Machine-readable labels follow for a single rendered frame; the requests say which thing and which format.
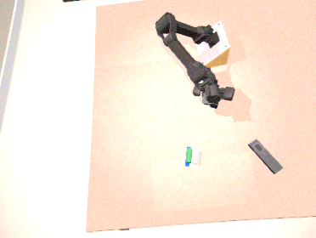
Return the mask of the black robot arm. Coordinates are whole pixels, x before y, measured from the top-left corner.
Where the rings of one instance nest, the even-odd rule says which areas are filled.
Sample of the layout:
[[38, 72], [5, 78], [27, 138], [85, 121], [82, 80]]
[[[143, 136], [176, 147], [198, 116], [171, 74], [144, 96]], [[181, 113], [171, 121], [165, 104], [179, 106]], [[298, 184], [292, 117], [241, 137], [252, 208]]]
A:
[[[177, 21], [171, 12], [165, 12], [155, 23], [157, 35], [162, 38], [163, 43], [169, 48], [187, 70], [191, 82], [199, 89], [204, 89], [202, 103], [204, 105], [215, 105], [221, 99], [217, 86], [217, 80], [211, 68], [206, 68], [201, 62], [196, 61], [178, 40], [177, 34], [191, 37], [193, 42], [209, 44], [209, 48], [220, 42], [219, 35], [208, 26], [196, 26], [184, 24]], [[169, 34], [168, 34], [169, 33]], [[163, 34], [168, 34], [164, 37]], [[201, 84], [199, 82], [203, 81]]]

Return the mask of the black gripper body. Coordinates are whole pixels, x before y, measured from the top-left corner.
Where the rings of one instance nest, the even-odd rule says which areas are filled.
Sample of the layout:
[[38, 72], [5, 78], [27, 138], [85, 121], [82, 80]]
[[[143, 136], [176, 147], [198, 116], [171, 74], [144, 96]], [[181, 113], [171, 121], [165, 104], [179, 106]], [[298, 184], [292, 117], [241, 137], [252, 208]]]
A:
[[[223, 97], [224, 100], [227, 100], [227, 101], [232, 101], [234, 99], [234, 94], [235, 94], [235, 88], [231, 88], [231, 87], [225, 87], [225, 88], [219, 88], [219, 93], [220, 93], [220, 97]], [[193, 95], [194, 96], [198, 96], [200, 97], [200, 92], [203, 96], [203, 92], [205, 90], [204, 89], [201, 89], [199, 90], [196, 86], [194, 86], [194, 89], [193, 89]]]

